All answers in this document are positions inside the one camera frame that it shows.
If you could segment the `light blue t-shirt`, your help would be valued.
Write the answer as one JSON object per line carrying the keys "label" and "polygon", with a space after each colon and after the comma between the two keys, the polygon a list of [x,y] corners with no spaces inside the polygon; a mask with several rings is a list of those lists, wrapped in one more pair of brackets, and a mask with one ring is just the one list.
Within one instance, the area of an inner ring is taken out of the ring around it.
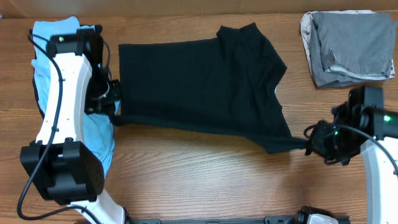
{"label": "light blue t-shirt", "polygon": [[[79,24],[83,26],[75,16],[61,21],[66,21],[68,25]],[[115,148],[114,127],[108,116],[102,114],[84,115],[83,131],[86,147],[101,161],[104,173],[107,174],[111,167]]]}

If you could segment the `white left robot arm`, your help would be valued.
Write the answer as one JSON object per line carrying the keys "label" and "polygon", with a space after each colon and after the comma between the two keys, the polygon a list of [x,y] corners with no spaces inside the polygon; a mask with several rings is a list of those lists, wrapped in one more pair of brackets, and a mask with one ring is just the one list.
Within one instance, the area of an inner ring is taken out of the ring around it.
{"label": "white left robot arm", "polygon": [[50,61],[50,86],[41,129],[20,160],[41,197],[76,210],[88,223],[130,223],[125,208],[104,187],[100,160],[86,147],[85,114],[114,116],[121,97],[103,50],[108,44],[93,29],[53,35],[42,48]]}

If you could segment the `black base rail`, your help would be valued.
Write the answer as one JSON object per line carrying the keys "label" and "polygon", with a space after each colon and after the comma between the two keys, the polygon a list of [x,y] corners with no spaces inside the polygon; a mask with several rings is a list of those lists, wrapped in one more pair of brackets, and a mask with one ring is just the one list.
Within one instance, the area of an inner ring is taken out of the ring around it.
{"label": "black base rail", "polygon": [[160,220],[126,218],[128,224],[351,224],[349,216],[336,216],[328,210],[302,206],[294,215],[268,215],[264,218],[202,220]]}

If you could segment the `brown cardboard backdrop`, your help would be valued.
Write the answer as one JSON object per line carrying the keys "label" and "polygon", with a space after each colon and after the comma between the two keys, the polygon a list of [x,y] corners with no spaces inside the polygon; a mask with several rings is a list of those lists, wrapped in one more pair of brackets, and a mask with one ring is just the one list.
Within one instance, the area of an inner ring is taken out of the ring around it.
{"label": "brown cardboard backdrop", "polygon": [[202,16],[369,9],[395,11],[397,0],[1,0],[5,18]]}

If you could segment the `black garment under blue shirt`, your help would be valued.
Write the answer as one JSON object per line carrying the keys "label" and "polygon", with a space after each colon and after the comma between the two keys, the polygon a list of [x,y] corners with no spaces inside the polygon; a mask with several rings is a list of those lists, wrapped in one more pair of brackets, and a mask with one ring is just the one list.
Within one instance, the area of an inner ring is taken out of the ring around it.
{"label": "black garment under blue shirt", "polygon": [[95,26],[80,26],[79,24],[67,24],[66,21],[58,22],[36,22],[34,28],[29,31],[33,41],[38,45],[35,48],[35,59],[32,60],[34,67],[33,86],[37,105],[40,114],[45,114],[47,100],[49,96],[50,86],[50,60],[40,51],[40,49],[47,49],[47,44],[50,38],[56,35],[80,34],[87,29],[95,32],[93,38],[89,38],[90,43],[87,45],[85,53],[87,59],[95,62],[99,67],[103,65],[103,46],[104,40],[101,36],[103,27],[101,25]]}

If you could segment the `black t-shirt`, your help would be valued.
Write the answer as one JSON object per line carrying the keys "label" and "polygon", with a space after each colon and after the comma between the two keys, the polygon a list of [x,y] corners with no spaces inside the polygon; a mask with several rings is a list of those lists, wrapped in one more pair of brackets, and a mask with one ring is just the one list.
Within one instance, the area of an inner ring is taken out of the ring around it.
{"label": "black t-shirt", "polygon": [[112,123],[243,136],[270,154],[305,149],[275,95],[286,69],[255,24],[221,27],[214,39],[121,44],[121,113]]}

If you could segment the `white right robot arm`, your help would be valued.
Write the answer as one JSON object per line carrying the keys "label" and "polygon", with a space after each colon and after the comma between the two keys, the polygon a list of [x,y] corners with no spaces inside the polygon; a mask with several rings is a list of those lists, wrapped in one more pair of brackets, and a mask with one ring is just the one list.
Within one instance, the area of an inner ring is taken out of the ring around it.
{"label": "white right robot arm", "polygon": [[397,223],[397,113],[384,109],[381,88],[362,86],[332,109],[333,122],[321,120],[304,135],[306,154],[325,164],[349,164],[361,156],[366,173],[367,222]]}

